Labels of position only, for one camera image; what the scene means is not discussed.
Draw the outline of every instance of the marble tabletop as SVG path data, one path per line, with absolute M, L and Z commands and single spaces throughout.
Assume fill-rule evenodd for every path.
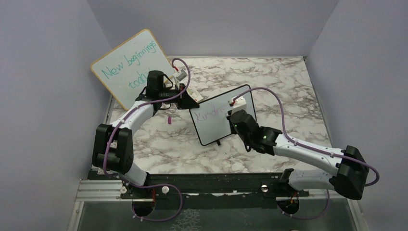
M 319 105 L 302 57 L 294 58 L 183 58 L 191 69 L 191 84 L 206 99 L 249 84 L 276 92 L 284 107 L 289 135 L 330 147 Z M 267 91 L 253 91 L 260 126 L 282 129 L 276 99 Z M 108 121 L 125 110 L 117 102 Z M 286 168 L 315 167 L 281 156 L 246 152 L 237 135 L 202 146 L 188 110 L 159 111 L 133 137 L 134 162 L 150 173 L 282 172 Z

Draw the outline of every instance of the wall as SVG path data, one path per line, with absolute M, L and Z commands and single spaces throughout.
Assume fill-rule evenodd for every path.
M 110 47 L 85 1 L 0 5 L 0 230 L 66 230 L 109 96 L 89 65 Z
M 111 47 L 144 28 L 167 55 L 306 56 L 338 0 L 88 0 Z
M 306 60 L 334 145 L 381 174 L 361 201 L 371 231 L 408 225 L 407 25 L 406 0 L 340 0 Z

